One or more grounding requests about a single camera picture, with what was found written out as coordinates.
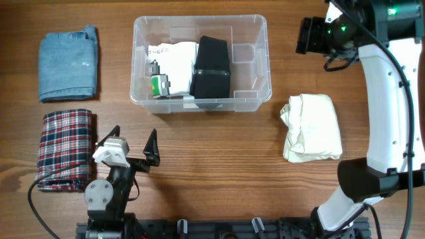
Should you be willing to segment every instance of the black fabric item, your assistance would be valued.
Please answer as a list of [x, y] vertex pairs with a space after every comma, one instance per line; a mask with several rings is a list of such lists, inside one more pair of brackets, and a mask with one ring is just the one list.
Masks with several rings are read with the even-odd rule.
[[190, 94], [195, 99], [228, 98], [230, 96], [230, 60], [227, 41], [212, 37], [201, 37], [195, 70], [217, 70], [217, 74], [195, 74]]

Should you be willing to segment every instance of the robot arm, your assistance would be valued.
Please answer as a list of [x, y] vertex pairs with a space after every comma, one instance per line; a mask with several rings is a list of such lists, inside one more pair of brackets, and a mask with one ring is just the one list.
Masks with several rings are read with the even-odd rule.
[[77, 228], [76, 238], [142, 238], [143, 228], [134, 213], [125, 213], [129, 194], [136, 172], [148, 173], [151, 166], [159, 166], [157, 131], [149, 136], [143, 154], [146, 160], [127, 157], [127, 140], [120, 136], [117, 125], [112, 132], [99, 142], [93, 154], [97, 163], [105, 163], [110, 172], [106, 179], [92, 181], [84, 191], [88, 205], [88, 223]]
[[[422, 45], [416, 44], [414, 39], [394, 40], [390, 42], [389, 50], [404, 67], [410, 82], [414, 111], [418, 112], [418, 64]], [[395, 169], [397, 173], [407, 172], [403, 153], [407, 144], [408, 115], [406, 96], [399, 86], [400, 77], [388, 57], [376, 45], [360, 47], [359, 58], [365, 71], [369, 100], [370, 140], [367, 166], [383, 174], [387, 174], [389, 169]], [[418, 114], [415, 114], [414, 123], [416, 141], [413, 170], [418, 171], [425, 163]], [[375, 204], [382, 199], [377, 196], [354, 202], [338, 187], [332, 197], [318, 208], [317, 213], [323, 229], [334, 231], [355, 214], [363, 203]]]
[[[424, 35], [422, 6], [405, 1], [398, 6], [381, 0], [357, 1], [348, 12], [375, 32], [402, 66], [410, 84], [414, 108], [414, 187], [424, 184], [425, 152], [418, 116], [418, 65]], [[359, 34], [332, 4], [326, 19], [304, 19], [297, 52], [317, 52], [348, 63], [361, 61], [369, 103], [370, 140], [367, 157], [342, 161], [338, 166], [340, 187], [312, 212], [318, 235], [340, 229], [364, 204], [375, 204], [396, 191], [407, 189], [408, 104], [396, 67], [375, 44]]]

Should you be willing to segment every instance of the folded denim cloth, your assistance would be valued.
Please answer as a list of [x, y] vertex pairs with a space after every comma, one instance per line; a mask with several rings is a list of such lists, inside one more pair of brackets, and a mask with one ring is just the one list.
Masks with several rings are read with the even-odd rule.
[[39, 52], [39, 101], [83, 100], [96, 95], [98, 39], [87, 25], [73, 33], [48, 33]]
[[77, 168], [54, 174], [39, 183], [40, 191], [82, 192], [90, 182], [92, 112], [66, 110], [44, 116], [35, 179], [78, 163]]

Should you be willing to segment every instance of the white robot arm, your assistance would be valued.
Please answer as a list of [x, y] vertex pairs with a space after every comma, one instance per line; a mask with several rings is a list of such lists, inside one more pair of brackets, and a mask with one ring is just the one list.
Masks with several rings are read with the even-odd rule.
[[[320, 231], [318, 235], [350, 227], [347, 223], [364, 211], [365, 204], [375, 204], [408, 188], [408, 183], [413, 181], [407, 173], [411, 109], [414, 112], [412, 174], [417, 179], [425, 172], [418, 114], [420, 38], [424, 36], [422, 5], [410, 0], [403, 3], [381, 0], [332, 2], [335, 5], [329, 4], [325, 19], [304, 19], [297, 53], [317, 52], [328, 56], [326, 71], [341, 70], [352, 62], [361, 61], [367, 83], [370, 140], [366, 158], [340, 162], [340, 186], [327, 202], [313, 210], [312, 218]], [[341, 6], [346, 8], [344, 15]], [[379, 42], [387, 46], [401, 66], [408, 86], [403, 84], [398, 67], [388, 53], [358, 25], [373, 32]], [[346, 60], [347, 64], [329, 68], [337, 58]], [[412, 95], [411, 108], [405, 87]], [[414, 182], [415, 187], [423, 184], [423, 180]]]
[[[404, 68], [410, 82], [410, 90], [414, 102], [414, 111], [418, 109], [418, 64], [422, 45], [414, 39], [393, 40], [388, 48]], [[382, 50], [370, 44], [359, 48], [359, 58], [365, 71], [367, 96], [369, 103], [370, 139], [367, 152], [367, 166], [387, 173], [388, 169], [396, 169], [398, 173], [407, 172], [407, 109], [406, 96], [394, 65]], [[425, 151], [420, 136], [419, 116], [416, 113], [413, 170], [421, 169], [425, 163]], [[355, 214], [363, 203], [375, 204], [382, 197], [367, 198], [363, 202], [353, 202], [342, 191], [341, 187], [332, 197], [318, 209], [323, 229], [334, 231]]]

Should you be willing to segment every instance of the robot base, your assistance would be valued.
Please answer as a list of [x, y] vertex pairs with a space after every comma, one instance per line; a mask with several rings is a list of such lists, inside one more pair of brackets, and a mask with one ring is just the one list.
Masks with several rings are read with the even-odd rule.
[[[308, 233], [301, 229], [310, 218], [281, 218], [263, 220], [265, 239], [309, 239]], [[225, 232], [234, 233], [238, 239], [260, 238], [255, 233], [250, 220], [240, 221], [201, 221], [188, 222], [187, 234], [177, 233], [177, 223], [166, 220], [139, 220], [146, 231], [146, 239], [219, 239]], [[75, 239], [86, 239], [86, 224], [77, 224]], [[354, 225], [344, 233], [331, 237], [334, 239], [371, 239], [369, 219], [359, 217]]]

